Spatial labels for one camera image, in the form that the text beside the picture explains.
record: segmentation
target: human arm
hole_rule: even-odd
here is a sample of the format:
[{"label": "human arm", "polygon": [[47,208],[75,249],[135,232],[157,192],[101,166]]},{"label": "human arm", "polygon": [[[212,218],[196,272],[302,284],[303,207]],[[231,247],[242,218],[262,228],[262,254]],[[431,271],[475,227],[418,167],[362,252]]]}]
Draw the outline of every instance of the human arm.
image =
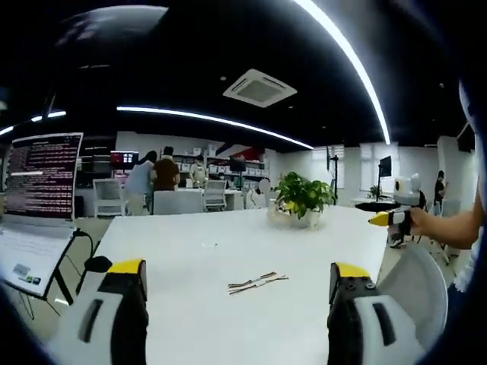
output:
[{"label": "human arm", "polygon": [[453,217],[435,217],[419,208],[411,209],[412,234],[425,235],[456,249],[470,249],[479,235],[484,211],[477,190],[471,211]]},{"label": "human arm", "polygon": [[181,182],[181,175],[180,175],[180,169],[179,169],[179,167],[176,164],[174,164],[174,172],[175,172],[175,175],[174,175],[174,185],[179,185],[180,182]]},{"label": "human arm", "polygon": [[193,181],[193,184],[195,183],[196,181],[196,178],[195,178],[195,164],[191,165],[191,167],[189,168],[189,178],[191,179],[191,181]]},{"label": "human arm", "polygon": [[444,198],[444,195],[447,193],[447,186],[448,186],[448,182],[445,185],[443,185],[443,189],[438,192],[438,194],[440,194],[442,198]]}]

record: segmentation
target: white table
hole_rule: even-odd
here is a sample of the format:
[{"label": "white table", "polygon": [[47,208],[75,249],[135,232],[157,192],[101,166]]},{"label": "white table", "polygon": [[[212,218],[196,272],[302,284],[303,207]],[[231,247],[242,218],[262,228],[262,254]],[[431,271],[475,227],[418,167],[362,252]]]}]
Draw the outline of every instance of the white table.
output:
[{"label": "white table", "polygon": [[[178,192],[193,192],[203,194],[203,189],[179,188]],[[244,196],[240,190],[225,189],[227,211],[241,211],[244,209]]]},{"label": "white table", "polygon": [[[387,232],[371,216],[332,206],[319,230],[272,228],[266,210],[117,217],[97,255],[147,260],[149,365],[323,365],[330,264],[379,274]],[[271,271],[290,280],[228,295]]]}]

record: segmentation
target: monitor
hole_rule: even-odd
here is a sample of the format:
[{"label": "monitor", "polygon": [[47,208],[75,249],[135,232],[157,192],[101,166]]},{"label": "monitor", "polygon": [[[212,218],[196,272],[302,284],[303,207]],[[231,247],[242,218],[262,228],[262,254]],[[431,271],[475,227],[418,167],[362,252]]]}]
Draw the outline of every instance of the monitor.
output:
[{"label": "monitor", "polygon": [[388,177],[393,175],[393,165],[390,156],[380,160],[379,177]]},{"label": "monitor", "polygon": [[72,220],[82,137],[82,133],[62,133],[13,140],[5,214]]},{"label": "monitor", "polygon": [[138,162],[137,151],[111,151],[110,166],[114,170],[131,170]]}]

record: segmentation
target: chopsticks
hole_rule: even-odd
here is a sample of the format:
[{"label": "chopsticks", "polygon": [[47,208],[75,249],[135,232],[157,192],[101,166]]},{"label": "chopsticks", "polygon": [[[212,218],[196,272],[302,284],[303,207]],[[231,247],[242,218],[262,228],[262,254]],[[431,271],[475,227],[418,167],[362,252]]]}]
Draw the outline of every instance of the chopsticks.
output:
[{"label": "chopsticks", "polygon": [[253,280],[247,280],[245,281],[244,283],[239,283],[239,284],[229,284],[228,285],[228,289],[233,289],[235,287],[245,287],[247,285],[250,285],[252,283],[255,283],[257,281],[261,281],[262,279],[267,279],[267,278],[270,278],[274,275],[277,275],[275,272],[270,272],[268,274],[265,274],[265,275],[261,275],[259,276],[257,279],[253,279]]},{"label": "chopsticks", "polygon": [[275,272],[270,272],[268,274],[262,275],[258,279],[248,280],[248,281],[246,281],[246,284],[245,283],[242,283],[242,284],[229,284],[228,285],[228,289],[232,289],[232,288],[236,288],[236,289],[229,290],[228,293],[230,295],[233,295],[233,294],[241,293],[241,292],[243,292],[245,290],[248,290],[248,289],[252,289],[254,287],[262,287],[262,286],[264,286],[266,284],[272,283],[273,281],[277,281],[277,280],[289,280],[289,278],[286,275],[282,275],[282,276],[280,276],[278,278],[267,279],[267,278],[270,278],[270,277],[272,277],[274,275],[277,275],[277,274]]}]

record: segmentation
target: air conditioning vent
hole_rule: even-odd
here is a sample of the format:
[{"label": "air conditioning vent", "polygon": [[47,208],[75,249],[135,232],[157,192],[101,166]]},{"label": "air conditioning vent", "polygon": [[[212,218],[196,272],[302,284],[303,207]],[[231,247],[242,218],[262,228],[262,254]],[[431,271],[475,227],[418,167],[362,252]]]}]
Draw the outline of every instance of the air conditioning vent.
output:
[{"label": "air conditioning vent", "polygon": [[252,69],[240,76],[223,95],[266,108],[296,93],[296,89]]}]

